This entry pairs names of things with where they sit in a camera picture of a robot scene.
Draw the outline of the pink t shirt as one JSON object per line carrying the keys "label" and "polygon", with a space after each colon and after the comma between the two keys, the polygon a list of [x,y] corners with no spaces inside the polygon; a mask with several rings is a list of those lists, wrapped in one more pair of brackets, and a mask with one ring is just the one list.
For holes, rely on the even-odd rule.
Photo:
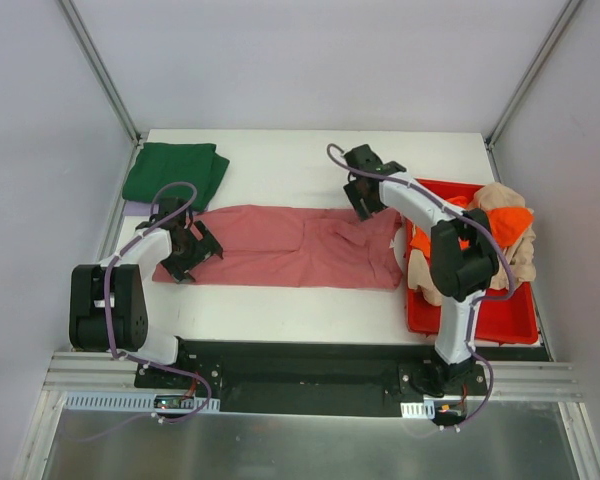
{"label": "pink t shirt", "polygon": [[223,247],[192,269],[194,286],[395,290],[403,272],[391,247],[396,211],[360,220],[351,208],[240,205],[199,220]]}

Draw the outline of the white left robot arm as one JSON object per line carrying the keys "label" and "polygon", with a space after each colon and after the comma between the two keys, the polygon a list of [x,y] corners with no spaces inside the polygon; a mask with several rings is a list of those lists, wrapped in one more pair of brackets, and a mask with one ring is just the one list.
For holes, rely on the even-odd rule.
{"label": "white left robot arm", "polygon": [[150,323],[144,286],[157,268],[177,284],[192,284],[194,269],[212,257],[222,258],[223,248],[194,218],[189,202],[167,197],[157,205],[119,252],[73,269],[68,332],[78,350],[158,364],[159,380],[179,389],[189,382],[192,367],[178,356],[178,338]]}

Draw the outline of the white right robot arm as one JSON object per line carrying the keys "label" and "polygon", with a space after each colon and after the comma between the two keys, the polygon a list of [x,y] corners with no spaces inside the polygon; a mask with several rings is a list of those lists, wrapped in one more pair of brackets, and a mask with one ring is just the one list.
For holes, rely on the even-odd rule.
{"label": "white right robot arm", "polygon": [[484,212],[443,199],[397,162],[383,162],[369,145],[327,154],[348,170],[343,190],[360,220],[392,208],[428,234],[429,272],[442,295],[440,327],[431,364],[411,376],[413,386],[453,394],[475,362],[472,344],[480,302],[499,269],[499,247]]}

